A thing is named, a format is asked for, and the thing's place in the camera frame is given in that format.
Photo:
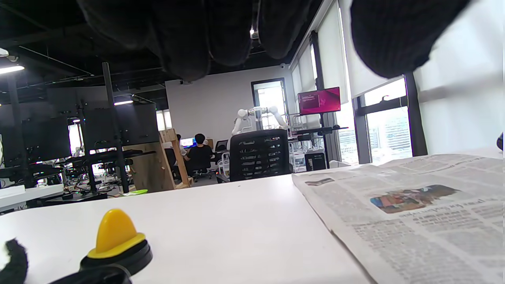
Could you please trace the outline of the person's left hand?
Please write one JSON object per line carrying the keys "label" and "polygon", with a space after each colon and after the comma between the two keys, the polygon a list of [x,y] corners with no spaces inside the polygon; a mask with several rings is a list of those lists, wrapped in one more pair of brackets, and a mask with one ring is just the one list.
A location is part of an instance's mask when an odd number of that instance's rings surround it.
{"label": "person's left hand", "polygon": [[[88,25],[130,50],[147,47],[184,81],[208,75],[210,61],[235,67],[251,48],[251,27],[268,56],[288,55],[313,0],[78,0]],[[373,73],[394,78],[429,60],[437,39],[469,0],[353,0],[352,43]]]}

